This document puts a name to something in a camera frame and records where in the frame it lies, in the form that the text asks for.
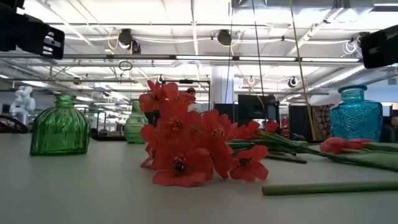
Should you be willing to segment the blue patterned glass vase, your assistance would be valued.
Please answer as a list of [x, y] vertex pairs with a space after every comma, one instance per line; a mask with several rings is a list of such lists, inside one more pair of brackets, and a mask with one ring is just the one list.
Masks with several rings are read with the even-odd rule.
[[338, 89], [341, 102], [330, 108], [331, 131], [334, 137], [346, 140], [381, 138], [382, 104], [366, 100], [365, 85], [344, 86]]

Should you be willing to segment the red tulip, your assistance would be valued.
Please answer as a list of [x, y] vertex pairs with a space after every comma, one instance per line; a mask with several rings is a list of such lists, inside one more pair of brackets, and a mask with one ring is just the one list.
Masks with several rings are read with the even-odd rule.
[[325, 154], [333, 154], [331, 160], [334, 162], [398, 172], [398, 152], [348, 149], [348, 141], [330, 138], [320, 144], [320, 150]]
[[369, 139], [349, 140], [346, 148], [354, 150], [370, 150], [384, 152], [398, 152], [398, 143], [374, 142]]
[[345, 182], [329, 184], [263, 185], [265, 196], [382, 192], [398, 190], [398, 182]]

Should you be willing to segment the wide dark green glass vase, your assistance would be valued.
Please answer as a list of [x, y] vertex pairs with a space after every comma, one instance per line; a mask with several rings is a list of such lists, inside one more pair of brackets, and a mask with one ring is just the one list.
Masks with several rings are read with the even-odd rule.
[[76, 96], [55, 95], [55, 106], [35, 117], [30, 155], [66, 156], [86, 154], [90, 142], [90, 124], [75, 108]]

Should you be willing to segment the slim pale green glass vase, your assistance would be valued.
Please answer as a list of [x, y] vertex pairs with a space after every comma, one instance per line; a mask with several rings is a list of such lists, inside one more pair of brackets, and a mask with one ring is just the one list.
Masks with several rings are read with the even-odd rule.
[[131, 102], [131, 114], [124, 126], [124, 137], [129, 144], [144, 144], [145, 140], [141, 136], [141, 129], [147, 124], [145, 114], [139, 107], [139, 101]]

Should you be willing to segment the white robot figure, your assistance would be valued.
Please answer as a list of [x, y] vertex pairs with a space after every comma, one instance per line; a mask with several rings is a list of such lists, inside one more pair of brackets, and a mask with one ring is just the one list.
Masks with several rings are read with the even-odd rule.
[[31, 86], [20, 86], [9, 108], [11, 116], [18, 118], [23, 124], [27, 124], [29, 113], [35, 110], [35, 99], [31, 97], [32, 91]]

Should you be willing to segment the patterned hanging cloth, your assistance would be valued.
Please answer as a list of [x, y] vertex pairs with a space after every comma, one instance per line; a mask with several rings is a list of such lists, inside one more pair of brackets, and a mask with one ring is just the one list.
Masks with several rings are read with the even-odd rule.
[[330, 108], [333, 104], [312, 106], [312, 119], [315, 129], [315, 140], [324, 141], [332, 137]]

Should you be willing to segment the black partition panel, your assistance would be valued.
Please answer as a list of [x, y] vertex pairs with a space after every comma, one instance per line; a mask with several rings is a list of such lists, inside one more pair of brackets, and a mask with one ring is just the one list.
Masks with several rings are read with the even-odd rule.
[[306, 106], [289, 106], [289, 138], [293, 134], [301, 135], [306, 141], [312, 141], [312, 131]]
[[214, 109], [218, 110], [220, 115], [226, 114], [232, 123], [235, 123], [238, 121], [238, 105], [237, 104], [215, 103]]

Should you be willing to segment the black monitor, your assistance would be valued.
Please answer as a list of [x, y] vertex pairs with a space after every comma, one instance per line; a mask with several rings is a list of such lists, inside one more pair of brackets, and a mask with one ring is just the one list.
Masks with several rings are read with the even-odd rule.
[[279, 102], [274, 95], [238, 95], [239, 119], [277, 119]]

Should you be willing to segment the ceiling light strip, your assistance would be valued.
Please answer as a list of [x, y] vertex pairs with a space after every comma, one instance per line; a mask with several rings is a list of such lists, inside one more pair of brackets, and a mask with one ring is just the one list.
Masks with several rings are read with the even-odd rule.
[[[245, 57], [245, 56], [175, 56], [177, 60], [241, 60], [241, 61], [274, 61], [274, 62], [298, 62], [297, 57]], [[324, 58], [304, 57], [303, 62], [360, 62], [360, 58]]]

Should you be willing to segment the black table frame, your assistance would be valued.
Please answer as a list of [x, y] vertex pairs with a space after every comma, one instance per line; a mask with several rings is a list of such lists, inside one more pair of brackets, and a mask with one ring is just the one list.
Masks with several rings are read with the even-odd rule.
[[90, 137], [95, 141], [126, 141], [124, 136], [100, 136], [98, 134], [91, 134]]

